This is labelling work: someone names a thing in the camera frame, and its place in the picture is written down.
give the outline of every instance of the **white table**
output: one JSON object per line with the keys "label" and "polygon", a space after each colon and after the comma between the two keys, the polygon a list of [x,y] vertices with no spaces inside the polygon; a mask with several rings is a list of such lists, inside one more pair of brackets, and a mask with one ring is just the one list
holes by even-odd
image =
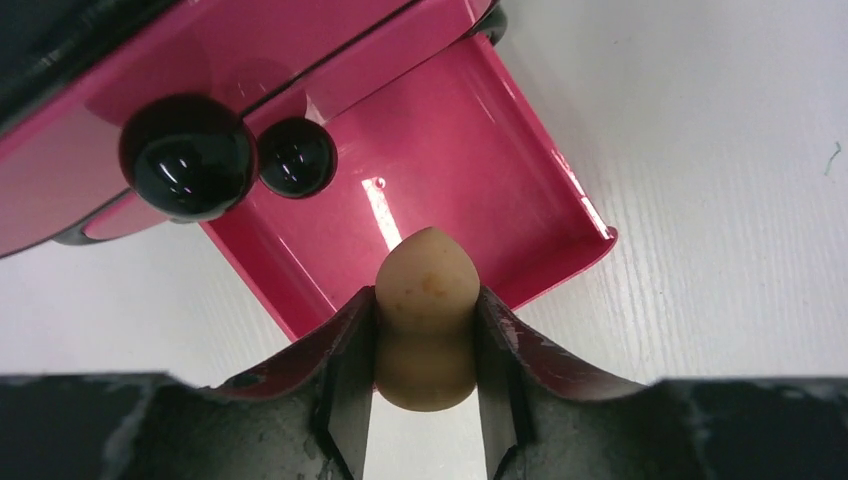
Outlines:
{"label": "white table", "polygon": [[[504,5],[501,55],[622,234],[521,316],[640,381],[848,374],[848,2]],[[215,384],[287,344],[195,226],[0,261],[0,320],[2,372]],[[476,400],[377,399],[367,472],[483,478]]]}

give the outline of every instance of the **pink tray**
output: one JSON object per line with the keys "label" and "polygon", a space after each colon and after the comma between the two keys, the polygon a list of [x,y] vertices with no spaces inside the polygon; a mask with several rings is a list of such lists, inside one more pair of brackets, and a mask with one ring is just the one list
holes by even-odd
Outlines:
{"label": "pink tray", "polygon": [[[261,111],[245,122],[253,131],[267,123]],[[511,308],[615,243],[482,35],[324,127],[339,151],[326,190],[289,200],[257,183],[237,208],[203,226],[293,339],[372,283],[391,248],[427,226],[453,236]]]}

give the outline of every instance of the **black knob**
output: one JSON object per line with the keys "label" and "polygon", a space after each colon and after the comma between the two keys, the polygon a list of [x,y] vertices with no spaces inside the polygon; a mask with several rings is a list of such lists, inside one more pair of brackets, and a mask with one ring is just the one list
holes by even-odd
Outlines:
{"label": "black knob", "polygon": [[150,104],[124,126],[121,170],[147,203],[182,221],[221,216],[256,176],[253,138],[238,116],[199,95]]}
{"label": "black knob", "polygon": [[259,177],[274,193],[305,198],[323,190],[336,173],[336,145],[323,127],[289,118],[259,136]]}

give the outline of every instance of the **pink machine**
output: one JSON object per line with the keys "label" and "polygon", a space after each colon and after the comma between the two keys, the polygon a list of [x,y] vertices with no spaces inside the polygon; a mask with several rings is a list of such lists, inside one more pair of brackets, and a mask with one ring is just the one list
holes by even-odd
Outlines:
{"label": "pink machine", "polygon": [[17,3],[0,257],[199,222],[294,340],[426,226],[511,308],[615,243],[498,58],[492,0]]}

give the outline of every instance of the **pink plastic housing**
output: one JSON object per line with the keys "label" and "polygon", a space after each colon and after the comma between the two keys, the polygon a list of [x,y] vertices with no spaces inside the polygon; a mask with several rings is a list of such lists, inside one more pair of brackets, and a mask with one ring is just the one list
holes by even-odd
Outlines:
{"label": "pink plastic housing", "polygon": [[[373,282],[395,245],[427,226],[453,236],[512,308],[612,247],[615,231],[488,40],[462,39],[489,0],[254,3],[175,7],[1,138],[0,255],[61,231],[126,188],[120,126],[148,102],[190,91],[242,111],[294,78],[245,125],[258,137],[291,116],[322,124],[339,152],[333,182],[301,200],[257,182],[239,206],[202,225],[290,338],[330,318]],[[298,9],[311,23],[289,20]],[[238,18],[229,27],[236,31],[213,35],[228,16]],[[274,23],[282,21],[295,33],[282,38]],[[193,56],[201,53],[202,61]],[[157,69],[170,73],[142,81]],[[163,220],[132,195],[84,232],[110,239]]]}

